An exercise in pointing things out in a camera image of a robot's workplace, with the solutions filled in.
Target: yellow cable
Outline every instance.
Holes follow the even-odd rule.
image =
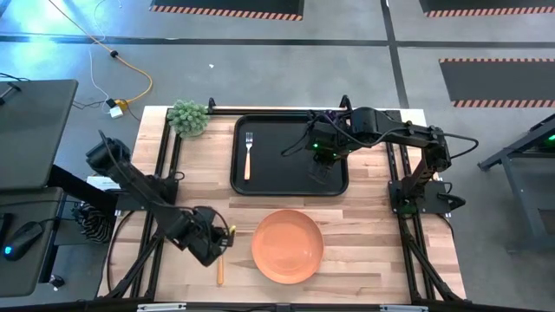
[[[112,53],[112,49],[107,46],[106,44],[99,42],[98,40],[96,40],[96,38],[94,38],[93,36],[91,36],[85,29],[83,29],[81,26],[79,26],[78,23],[76,23],[74,20],[71,19],[71,17],[69,17],[67,14],[65,14],[60,8],[58,8],[57,5],[55,5],[52,0],[49,0],[50,4],[54,5],[54,7],[60,11],[60,13],[62,13],[62,15],[64,15],[67,19],[69,19],[70,22],[72,22],[78,29],[80,29],[83,34],[87,35],[89,38],[91,38],[95,43],[97,43],[98,45],[100,45],[101,47],[103,47],[106,51],[108,51],[108,53]],[[148,88],[143,91],[141,94],[135,96],[133,99],[130,100],[125,100],[127,102],[127,104],[131,104],[131,102],[133,101],[137,101],[139,100],[141,97],[143,97],[145,94],[147,94],[152,88],[153,88],[153,78],[147,74],[147,72],[145,72],[142,69],[138,69],[135,66],[129,64],[128,62],[126,62],[122,57],[120,57],[119,55],[115,56],[116,59],[118,59],[120,62],[122,62],[125,66],[131,68],[132,70],[135,70],[141,74],[143,74],[144,76],[146,76],[146,78],[148,78]]]

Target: fork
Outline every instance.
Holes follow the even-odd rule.
[[[252,147],[252,133],[246,133],[246,161],[245,161],[245,180],[251,178],[251,147]]]

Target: wire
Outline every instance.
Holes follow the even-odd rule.
[[[447,137],[451,137],[451,138],[456,138],[456,139],[461,139],[461,140],[467,140],[467,141],[474,142],[474,146],[468,148],[466,151],[464,151],[462,153],[458,153],[458,154],[455,154],[455,155],[451,156],[451,159],[456,159],[457,157],[460,157],[462,155],[466,155],[466,154],[472,152],[473,150],[475,150],[476,147],[478,147],[478,145],[479,145],[479,141],[477,139],[466,137],[464,135],[458,135],[458,134],[452,134],[452,133],[442,133],[442,132],[428,132],[428,131],[422,131],[422,130],[415,130],[415,131],[418,132],[418,133],[437,134],[437,135],[443,135],[443,136],[447,136]]]
[[[301,139],[299,139],[297,142],[293,143],[293,145],[291,145],[291,146],[285,148],[283,151],[281,151],[282,157],[289,157],[289,156],[291,156],[292,154],[298,153],[300,150],[303,149],[303,147],[301,146],[301,147],[299,147],[298,149],[294,150],[293,152],[287,153],[287,152],[289,152],[293,147],[297,146],[297,144],[299,144],[299,143],[301,143],[301,141],[303,141],[303,139],[304,139],[304,138],[306,137],[306,135],[309,133],[309,129],[310,129],[310,126],[307,125],[306,128],[304,129],[304,134],[303,134],[303,136],[301,137]]]
[[[135,118],[138,122],[140,122],[140,119],[137,118],[137,116],[135,116],[135,114],[133,114],[133,112],[131,111],[131,107],[129,105],[127,105],[127,110],[133,116],[133,118]]]
[[[48,218],[48,219],[41,220],[38,223],[43,224],[43,223],[47,223],[48,221],[58,221],[58,220],[75,221],[74,218]]]
[[[112,291],[112,270],[110,269],[110,264],[112,262],[112,250],[114,249],[115,239],[118,237],[121,227],[127,222],[129,217],[133,215],[133,213],[134,211],[130,211],[127,215],[125,215],[125,217],[123,217],[118,226],[115,228],[114,235],[112,236],[112,240],[108,246],[108,256],[106,260],[106,281],[108,285],[108,292]]]
[[[116,58],[118,61],[122,62],[124,65],[126,65],[127,67],[131,68],[132,70],[143,74],[144,76],[146,76],[146,78],[148,79],[148,88],[143,91],[141,94],[135,96],[133,99],[130,100],[126,100],[127,103],[131,103],[134,101],[139,100],[141,97],[143,97],[145,94],[147,94],[153,87],[153,78],[147,74],[147,72],[145,72],[142,69],[136,68],[135,66],[129,64],[127,61],[125,61],[122,57],[120,57],[119,55],[117,55],[117,51],[112,50],[110,47],[108,47],[106,44],[102,43],[101,41],[97,40],[96,38],[94,38],[93,36],[91,36],[83,27],[79,26],[78,23],[76,23],[73,19],[71,19],[71,17],[69,17],[67,14],[65,14],[62,9],[60,9],[57,5],[54,4],[54,2],[52,2],[52,0],[49,0],[49,2],[54,5],[54,7],[60,12],[62,13],[62,15],[64,15],[70,22],[72,22],[80,31],[83,32],[83,34],[87,35],[94,43],[100,45],[101,47],[103,47],[106,51],[108,51],[108,53],[110,53],[110,55],[114,58]]]
[[[0,73],[0,76],[2,76],[3,78],[11,78],[11,79],[14,79],[14,80],[17,80],[17,81],[30,81],[30,80],[27,79],[27,78],[15,77],[15,76],[8,75],[8,74],[5,74],[5,73]]]
[[[451,156],[451,159],[456,159],[457,157],[460,157],[462,155],[466,155],[466,154],[472,152],[473,150],[475,150],[476,147],[478,147],[478,145],[479,145],[479,141],[477,139],[474,139],[474,138],[469,138],[469,137],[466,137],[466,136],[462,136],[462,135],[458,135],[458,134],[452,134],[452,133],[444,133],[443,135],[447,136],[447,137],[452,137],[452,138],[456,138],[456,139],[468,140],[468,141],[474,142],[474,146],[468,148],[466,151],[464,151],[462,153],[458,153],[454,156]]]
[[[104,100],[106,102],[110,98],[110,96],[102,88],[98,87],[98,85],[96,84],[96,81],[95,81],[95,75],[93,74],[93,54],[90,52],[90,48],[93,45],[94,45],[94,43],[92,43],[88,47],[88,57],[89,57],[89,60],[90,60],[90,80],[93,82],[93,86],[95,86],[96,89],[98,89],[100,92],[102,92],[104,95],[106,95],[106,99]]]
[[[8,204],[0,204],[0,207],[9,207],[9,206],[15,206],[15,205],[39,204],[39,203],[77,203],[77,204],[81,204],[82,202],[75,201],[75,200],[29,200],[29,201],[22,201],[22,202],[8,203]]]
[[[453,190],[453,183],[451,183],[451,182],[444,182],[444,181],[439,181],[439,180],[436,180],[436,179],[434,180],[434,182],[442,183],[444,185],[449,185],[449,189],[447,190],[446,194],[449,194]]]
[[[81,103],[79,101],[73,101],[73,103],[71,104],[73,107],[78,108],[78,109],[85,109],[85,108],[98,108],[100,107],[101,103],[103,103],[104,101],[94,101],[91,102],[89,104],[84,104]]]
[[[443,221],[445,221],[445,223],[447,224],[447,226],[449,226],[449,229],[451,230],[451,236],[454,239],[454,230],[453,230],[453,226],[451,225],[451,223],[449,222],[449,220],[447,220],[447,218],[445,218],[444,215],[440,214],[440,213],[436,213],[436,215],[440,218],[443,219]]]
[[[254,308],[250,308],[250,309],[245,309],[245,310],[235,310],[235,309],[223,309],[222,311],[225,312],[252,312],[252,311],[258,311],[258,310],[263,310],[263,311],[275,311],[275,307],[271,306],[271,305],[264,305],[264,306],[258,306],[258,307],[254,307]]]

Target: wooden table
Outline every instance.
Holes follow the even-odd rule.
[[[145,174],[154,172],[167,107],[145,107],[134,147],[133,163]],[[187,251],[164,245],[157,301],[167,302],[409,302],[407,277],[396,217],[390,212],[386,184],[389,166],[385,145],[349,156],[349,188],[337,197],[245,197],[230,186],[232,137],[238,117],[213,117],[206,132],[185,140],[178,170],[178,205],[210,205],[229,225],[237,226],[235,245],[225,253],[225,283],[216,285],[217,265],[203,267]],[[422,110],[402,110],[403,120],[425,125]],[[171,150],[172,140],[168,144]],[[420,150],[408,149],[412,167]],[[166,164],[169,164],[171,151]],[[295,209],[313,218],[323,233],[325,251],[318,272],[307,281],[281,285],[257,269],[251,237],[258,223],[278,209]],[[139,249],[145,212],[136,212],[121,230],[112,255],[113,284],[125,275]],[[458,296],[465,291],[451,231],[435,215],[423,215],[428,257]],[[419,290],[424,295],[421,267],[414,258]],[[143,289],[148,280],[145,270]],[[107,293],[102,281],[99,296]]]

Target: black tray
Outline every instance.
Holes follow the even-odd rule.
[[[349,185],[347,160],[331,169],[326,184],[312,179],[308,170],[313,152],[301,150],[289,157],[281,151],[303,135],[309,121],[298,114],[248,114],[237,120],[233,135],[232,174],[233,190],[242,195],[259,196],[336,196]],[[251,179],[245,181],[245,133],[253,133],[251,148]]]

